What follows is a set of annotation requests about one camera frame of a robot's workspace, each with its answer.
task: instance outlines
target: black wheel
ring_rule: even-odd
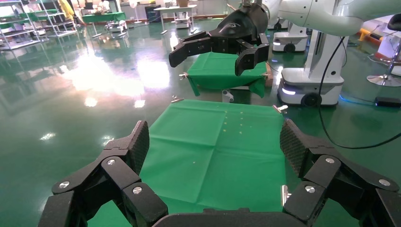
[[[295,45],[294,44],[286,44],[284,46],[284,52],[294,53],[295,52]]]
[[[276,30],[276,31],[281,30],[280,22],[277,22],[277,24],[274,25],[274,30]]]
[[[301,105],[306,107],[315,107],[318,103],[322,103],[322,97],[318,93],[306,94],[301,99]]]

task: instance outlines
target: chair base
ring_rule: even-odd
[[[401,78],[392,75],[367,76],[369,82],[385,87],[401,87]]]

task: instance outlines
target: yellow object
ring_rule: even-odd
[[[366,29],[361,28],[360,33],[361,33],[361,36],[359,38],[359,41],[363,41],[365,36],[370,35],[371,32],[369,32]]]
[[[370,35],[372,32],[369,32],[366,29],[361,28],[361,30],[359,31],[361,33],[360,38],[358,39],[359,41],[363,41],[365,39],[366,36]]]
[[[74,10],[68,4],[67,0],[59,0],[60,7],[62,11],[65,13],[65,17],[73,20],[74,19]]]

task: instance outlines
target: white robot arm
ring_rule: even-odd
[[[269,25],[281,17],[336,36],[353,35],[365,21],[401,12],[400,0],[263,0],[262,4]]]

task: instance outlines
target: green fabric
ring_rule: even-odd
[[[120,21],[125,20],[125,13],[106,13],[103,15],[86,15],[82,17],[85,23],[102,22],[102,21]]]
[[[283,116],[268,106],[183,100],[150,127],[142,181],[169,213],[281,211]]]
[[[57,10],[56,9],[48,9],[47,13],[48,14],[57,13]],[[21,13],[20,15],[23,18],[28,18],[28,16],[29,16],[29,18],[32,21],[41,21],[41,20],[47,20],[48,19],[47,15],[46,15],[46,12],[44,10],[35,11],[35,12],[31,12],[31,13]]]
[[[229,89],[251,84],[250,91],[260,97],[264,97],[266,72],[265,63],[259,63],[253,70],[245,70],[241,76],[237,77],[235,71],[235,61],[238,58],[235,54],[223,53],[204,53],[199,55],[195,63],[188,70],[190,83],[209,89]],[[197,88],[192,86],[195,94]]]

